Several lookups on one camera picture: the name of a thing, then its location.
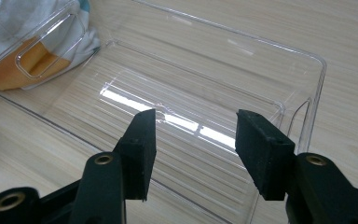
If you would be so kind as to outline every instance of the transparent plastic bin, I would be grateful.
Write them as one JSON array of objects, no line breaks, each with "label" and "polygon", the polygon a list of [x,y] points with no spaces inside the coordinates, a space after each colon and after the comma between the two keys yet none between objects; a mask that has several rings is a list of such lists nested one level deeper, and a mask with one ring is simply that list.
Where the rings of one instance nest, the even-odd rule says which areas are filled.
[{"label": "transparent plastic bin", "polygon": [[[307,151],[324,60],[146,1],[90,3],[101,49],[62,76],[0,98],[97,151],[112,150],[134,114],[156,108],[149,201],[127,203],[129,223],[251,222],[258,192],[235,152],[236,112],[262,114],[297,153]],[[52,21],[75,15],[70,7],[31,35],[50,34],[43,31]]]}]

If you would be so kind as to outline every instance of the light wood surface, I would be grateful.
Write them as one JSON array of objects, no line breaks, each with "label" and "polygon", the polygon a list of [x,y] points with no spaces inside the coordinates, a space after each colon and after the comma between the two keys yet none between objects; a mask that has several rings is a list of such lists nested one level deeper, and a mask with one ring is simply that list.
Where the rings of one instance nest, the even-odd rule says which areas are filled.
[{"label": "light wood surface", "polygon": [[[322,56],[327,61],[327,71],[310,151],[329,157],[358,188],[358,1],[151,2]],[[48,111],[44,106],[40,105],[40,110]],[[36,119],[0,100],[0,191],[31,185],[45,195],[79,178],[82,164],[95,152],[39,125]],[[73,158],[69,162],[68,154]],[[147,211],[163,209],[158,205],[159,200],[152,201]],[[254,223],[286,222],[282,203],[259,201],[258,206]],[[175,219],[172,223],[183,223],[180,218],[188,214],[170,213],[169,207],[164,211],[168,215],[155,216],[157,223],[167,223],[167,218]],[[189,222],[200,220],[194,217]]]}]

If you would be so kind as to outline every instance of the wooden table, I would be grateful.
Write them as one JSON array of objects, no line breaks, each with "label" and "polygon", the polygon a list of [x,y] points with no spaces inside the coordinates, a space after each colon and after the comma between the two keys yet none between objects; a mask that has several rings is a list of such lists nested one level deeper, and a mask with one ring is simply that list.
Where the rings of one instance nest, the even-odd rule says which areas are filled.
[{"label": "wooden table", "polygon": [[[153,2],[322,56],[327,71],[310,152],[330,158],[358,188],[358,1]],[[56,147],[38,148],[43,142]],[[69,165],[64,164],[60,158],[74,146],[81,149],[72,154]],[[34,154],[34,148],[45,153]],[[0,100],[0,191],[28,184],[46,194],[79,178],[89,155],[89,148],[49,127],[39,128],[35,120]],[[33,162],[43,160],[55,168]],[[12,169],[20,175],[11,175]],[[280,206],[273,203],[267,210],[256,210],[255,223],[284,223]]]}]

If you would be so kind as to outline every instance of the clear plastic container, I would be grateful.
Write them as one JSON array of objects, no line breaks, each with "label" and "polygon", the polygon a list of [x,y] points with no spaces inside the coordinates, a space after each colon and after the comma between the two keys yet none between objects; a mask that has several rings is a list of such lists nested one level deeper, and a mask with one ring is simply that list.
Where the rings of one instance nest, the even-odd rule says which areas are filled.
[{"label": "clear plastic container", "polygon": [[[52,21],[75,15],[70,7],[33,35],[50,34]],[[112,150],[134,114],[156,108],[149,201],[127,203],[129,222],[251,222],[258,192],[235,152],[236,112],[262,114],[307,151],[324,60],[145,1],[91,2],[90,22],[103,45],[89,60],[0,97],[97,150]]]}]

